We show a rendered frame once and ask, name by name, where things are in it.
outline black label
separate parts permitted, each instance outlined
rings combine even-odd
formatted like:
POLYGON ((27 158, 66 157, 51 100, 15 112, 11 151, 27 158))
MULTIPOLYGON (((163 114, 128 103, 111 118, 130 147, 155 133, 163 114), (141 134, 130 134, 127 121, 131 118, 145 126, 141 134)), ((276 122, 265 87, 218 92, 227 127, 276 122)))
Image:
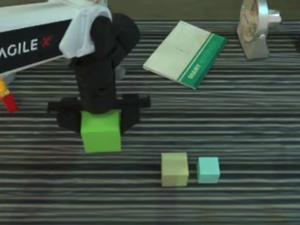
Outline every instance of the black label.
POLYGON ((70 23, 66 20, 0 33, 0 74, 62 55, 59 45, 70 23))

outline white and green notebook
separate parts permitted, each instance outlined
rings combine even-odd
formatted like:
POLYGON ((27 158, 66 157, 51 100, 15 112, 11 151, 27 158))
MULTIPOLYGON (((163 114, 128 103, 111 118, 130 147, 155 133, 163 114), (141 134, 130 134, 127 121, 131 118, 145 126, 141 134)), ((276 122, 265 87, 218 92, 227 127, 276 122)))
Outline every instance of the white and green notebook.
POLYGON ((180 21, 143 68, 197 89, 227 39, 180 21))

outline red marker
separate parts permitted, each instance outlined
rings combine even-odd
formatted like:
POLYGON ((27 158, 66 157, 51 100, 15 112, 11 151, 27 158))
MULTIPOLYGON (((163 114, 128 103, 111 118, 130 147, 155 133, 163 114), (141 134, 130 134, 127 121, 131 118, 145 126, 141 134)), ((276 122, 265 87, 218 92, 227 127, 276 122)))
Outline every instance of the red marker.
POLYGON ((15 99, 8 90, 2 78, 0 78, 0 99, 10 113, 13 113, 18 110, 18 106, 15 102, 15 99))

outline teal cube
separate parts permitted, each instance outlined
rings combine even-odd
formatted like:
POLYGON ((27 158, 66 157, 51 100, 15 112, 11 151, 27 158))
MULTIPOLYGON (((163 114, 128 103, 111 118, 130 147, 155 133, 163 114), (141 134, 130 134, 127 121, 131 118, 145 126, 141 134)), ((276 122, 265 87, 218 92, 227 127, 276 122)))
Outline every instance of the teal cube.
POLYGON ((220 177, 218 157, 199 157, 197 162, 198 183, 216 184, 220 177))
POLYGON ((81 138, 87 153, 120 151, 120 112, 111 110, 94 115, 82 111, 81 138))

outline striped surface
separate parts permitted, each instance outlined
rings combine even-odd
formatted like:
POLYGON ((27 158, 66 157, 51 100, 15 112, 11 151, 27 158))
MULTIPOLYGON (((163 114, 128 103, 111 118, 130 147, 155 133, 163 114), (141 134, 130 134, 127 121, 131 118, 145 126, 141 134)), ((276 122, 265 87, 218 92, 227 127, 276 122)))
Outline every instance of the striped surface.
POLYGON ((45 114, 47 101, 77 95, 64 60, 18 74, 20 111, 0 113, 0 224, 299 224, 300 120, 282 113, 300 109, 300 24, 273 29, 270 58, 250 62, 235 22, 193 22, 229 39, 196 91, 142 70, 175 24, 139 22, 118 91, 150 94, 153 107, 120 154, 85 155, 78 136, 45 114), (279 114, 241 116, 263 111, 279 114), (188 187, 160 187, 160 153, 173 151, 188 152, 188 187), (219 184, 196 184, 199 156, 219 157, 219 184))

